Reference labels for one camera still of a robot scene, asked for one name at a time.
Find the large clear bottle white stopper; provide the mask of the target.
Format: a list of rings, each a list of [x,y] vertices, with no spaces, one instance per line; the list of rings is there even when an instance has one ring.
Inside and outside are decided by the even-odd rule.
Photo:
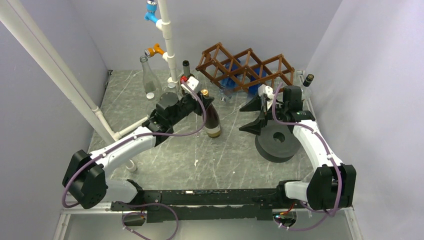
[[[172,81],[171,82],[168,82],[167,83],[167,89],[170,90],[170,91],[171,90],[176,90],[177,89],[176,83],[175,82],[172,82]]]

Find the clear square bottle black cap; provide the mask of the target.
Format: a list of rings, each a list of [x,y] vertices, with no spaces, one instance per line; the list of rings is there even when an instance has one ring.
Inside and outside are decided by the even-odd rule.
[[[314,75],[313,74],[308,74],[306,77],[304,77],[302,74],[298,77],[298,81],[297,81],[297,85],[300,87],[301,90],[301,100],[307,101],[311,95],[312,95],[312,91],[311,91],[311,84],[314,80]]]

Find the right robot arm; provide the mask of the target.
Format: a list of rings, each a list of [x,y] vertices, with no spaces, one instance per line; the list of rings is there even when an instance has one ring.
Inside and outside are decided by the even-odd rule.
[[[241,112],[259,112],[258,117],[240,127],[240,131],[261,135],[269,121],[285,125],[305,150],[314,174],[309,182],[285,180],[275,194],[276,203],[289,207],[295,200],[307,203],[314,211],[333,214],[353,204],[357,171],[344,164],[331,150],[319,131],[314,115],[303,109],[302,90],[299,86],[283,87],[282,100],[268,85],[261,85],[256,96],[242,106]]]

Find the brown bottle gold foil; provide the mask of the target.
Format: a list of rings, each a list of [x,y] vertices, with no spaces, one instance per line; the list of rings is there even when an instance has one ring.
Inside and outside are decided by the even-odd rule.
[[[222,133],[220,118],[212,103],[206,108],[206,122],[203,129],[210,138],[217,138]]]

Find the green bottle grey cap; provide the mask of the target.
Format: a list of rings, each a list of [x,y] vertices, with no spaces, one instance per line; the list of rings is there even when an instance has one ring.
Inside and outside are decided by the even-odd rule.
[[[194,75],[191,73],[191,70],[190,70],[190,62],[188,61],[188,60],[184,60],[183,62],[182,62],[182,70],[183,70],[183,73],[182,73],[182,75],[180,76],[180,88],[181,88],[181,93],[182,93],[182,95],[184,96],[185,94],[186,94],[186,92],[184,91],[184,89],[183,89],[183,82],[182,82],[182,78],[183,77],[186,77],[187,79],[189,79],[190,77],[194,77]]]

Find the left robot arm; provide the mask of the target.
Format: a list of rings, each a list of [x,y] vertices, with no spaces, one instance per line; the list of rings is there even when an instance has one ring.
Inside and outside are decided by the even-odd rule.
[[[174,93],[166,93],[152,111],[150,117],[135,131],[102,149],[87,153],[75,152],[62,180],[65,190],[61,198],[64,208],[74,204],[66,203],[70,194],[75,205],[90,209],[100,202],[123,202],[129,209],[137,210],[144,203],[143,189],[135,181],[116,181],[109,175],[122,163],[136,155],[163,143],[170,136],[177,136],[174,125],[191,113],[203,115],[214,98],[201,92],[193,97],[186,94],[178,99]]]

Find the clear bottle dark label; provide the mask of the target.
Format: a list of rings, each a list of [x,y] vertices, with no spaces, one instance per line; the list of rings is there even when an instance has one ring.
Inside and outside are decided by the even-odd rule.
[[[163,89],[158,77],[151,69],[148,58],[145,55],[142,55],[139,60],[143,71],[142,84],[145,93],[154,93],[155,98],[159,98],[163,94]]]

